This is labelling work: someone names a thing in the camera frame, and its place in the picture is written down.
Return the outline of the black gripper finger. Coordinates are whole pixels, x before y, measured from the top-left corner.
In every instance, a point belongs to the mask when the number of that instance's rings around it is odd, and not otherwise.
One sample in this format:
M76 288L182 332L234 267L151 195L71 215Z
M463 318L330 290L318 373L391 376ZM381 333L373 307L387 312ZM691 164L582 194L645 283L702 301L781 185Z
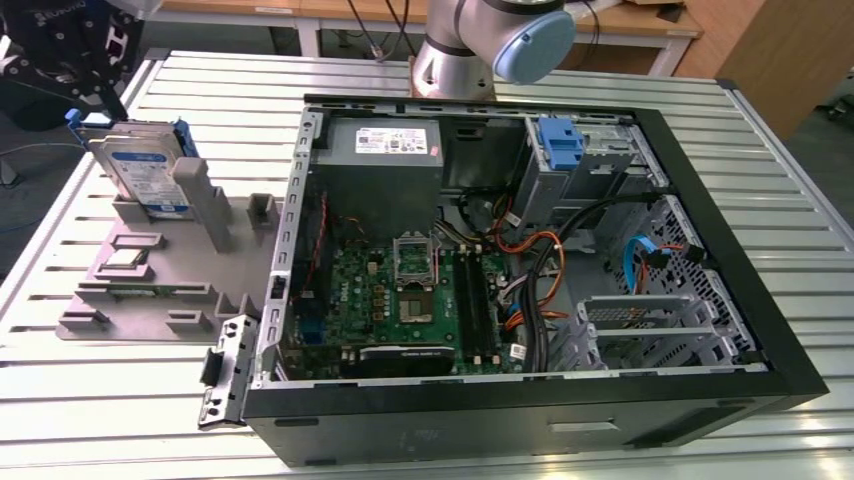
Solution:
M107 107L104 53L18 53L2 59L2 77L90 108Z
M127 120L128 112L120 100L124 81L136 63L144 21L122 9L98 9L92 18L92 72L95 91L112 120Z

